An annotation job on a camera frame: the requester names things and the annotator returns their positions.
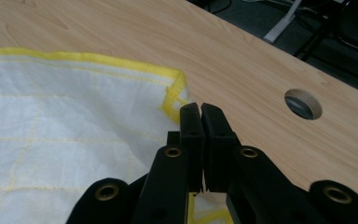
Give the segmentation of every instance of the white fabric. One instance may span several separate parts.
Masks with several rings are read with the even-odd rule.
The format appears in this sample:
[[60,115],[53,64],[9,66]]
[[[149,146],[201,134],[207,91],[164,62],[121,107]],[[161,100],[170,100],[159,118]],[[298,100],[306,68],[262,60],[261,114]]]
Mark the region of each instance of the white fabric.
[[95,181],[146,174],[191,98],[179,71],[23,51],[0,51],[0,223],[64,223]]

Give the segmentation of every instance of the yellow grid line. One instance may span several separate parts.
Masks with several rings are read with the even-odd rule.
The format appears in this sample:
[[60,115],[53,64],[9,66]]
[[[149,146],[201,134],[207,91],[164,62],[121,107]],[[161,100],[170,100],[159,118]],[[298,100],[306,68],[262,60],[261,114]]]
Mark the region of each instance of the yellow grid line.
[[122,78],[126,78],[126,79],[133,79],[133,80],[138,80],[138,81],[144,81],[144,82],[150,82],[150,83],[155,83],[158,85],[162,85],[162,86],[171,86],[171,83],[167,83],[167,82],[163,82],[163,81],[158,81],[152,78],[147,78],[147,77],[137,77],[135,75],[130,75],[130,74],[120,74],[117,72],[107,72],[107,71],[103,71],[100,69],[95,69],[95,68],[89,68],[86,66],[73,66],[72,64],[56,64],[56,63],[45,63],[45,62],[40,62],[38,60],[33,60],[33,59],[23,59],[23,60],[13,60],[13,59],[4,59],[4,60],[0,60],[0,63],[7,63],[7,62],[15,62],[15,63],[39,63],[39,64],[43,64],[43,65],[48,65],[51,67],[57,67],[57,68],[68,68],[68,69],[75,69],[75,70],[81,70],[81,71],[89,71],[91,73],[99,73],[99,74],[103,74],[103,75],[107,75],[107,76],[111,76],[111,77],[122,77]]

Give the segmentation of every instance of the floor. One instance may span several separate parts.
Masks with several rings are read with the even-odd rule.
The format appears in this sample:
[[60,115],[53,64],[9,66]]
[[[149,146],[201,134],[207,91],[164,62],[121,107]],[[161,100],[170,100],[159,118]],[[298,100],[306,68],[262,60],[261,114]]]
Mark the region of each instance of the floor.
[[[290,0],[212,0],[205,10],[209,10],[219,18],[228,21],[242,30],[259,38],[263,36],[285,15],[290,7]],[[276,39],[273,46],[290,54],[310,37],[312,32],[321,24],[326,6],[326,0],[304,0],[301,10],[297,11],[295,19],[286,30]],[[314,52],[315,57],[307,63],[319,68],[332,77],[335,77],[358,89],[358,51],[344,47],[334,38],[327,38]],[[348,72],[336,69],[332,64],[345,65]]]

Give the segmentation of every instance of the black plastic part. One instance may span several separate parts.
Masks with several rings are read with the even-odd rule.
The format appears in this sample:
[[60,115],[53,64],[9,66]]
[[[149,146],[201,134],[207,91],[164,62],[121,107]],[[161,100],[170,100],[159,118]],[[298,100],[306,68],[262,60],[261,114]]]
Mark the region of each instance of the black plastic part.
[[237,147],[232,156],[233,188],[228,194],[238,198],[235,188],[241,189],[242,199],[252,207],[252,212],[243,212],[254,213],[256,223],[326,223],[304,193],[261,150]]
[[158,150],[131,223],[184,224],[187,220],[188,153],[184,147]]
[[[97,199],[96,192],[99,188],[106,186],[105,194],[114,193],[117,195],[110,200],[101,201]],[[75,205],[67,224],[103,224],[103,223],[129,223],[128,205],[131,203],[129,186],[118,179],[106,178],[92,184]]]
[[234,223],[255,223],[255,212],[237,181],[232,181],[228,187],[226,205]]
[[310,201],[330,223],[358,223],[358,194],[331,180],[310,186]]
[[204,175],[206,189],[210,192],[227,192],[230,171],[228,158],[238,145],[237,135],[223,111],[214,105],[203,104],[202,124],[206,134],[204,148]]
[[205,143],[199,107],[196,103],[182,106],[180,109],[180,146],[188,150],[189,155],[189,191],[203,191],[202,153]]

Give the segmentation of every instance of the yellow edge trim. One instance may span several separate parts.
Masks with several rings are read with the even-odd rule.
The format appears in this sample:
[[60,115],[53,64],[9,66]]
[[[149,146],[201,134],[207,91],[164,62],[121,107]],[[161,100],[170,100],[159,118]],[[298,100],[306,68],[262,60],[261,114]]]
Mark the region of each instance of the yellow edge trim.
[[93,62],[172,78],[174,79],[174,82],[167,89],[162,108],[169,118],[175,122],[179,122],[179,110],[174,108],[174,103],[176,101],[183,103],[183,101],[179,99],[179,94],[186,88],[186,78],[183,72],[178,69],[88,52],[41,52],[26,48],[0,48],[0,55],[27,55],[44,60],[63,60],[84,63]]

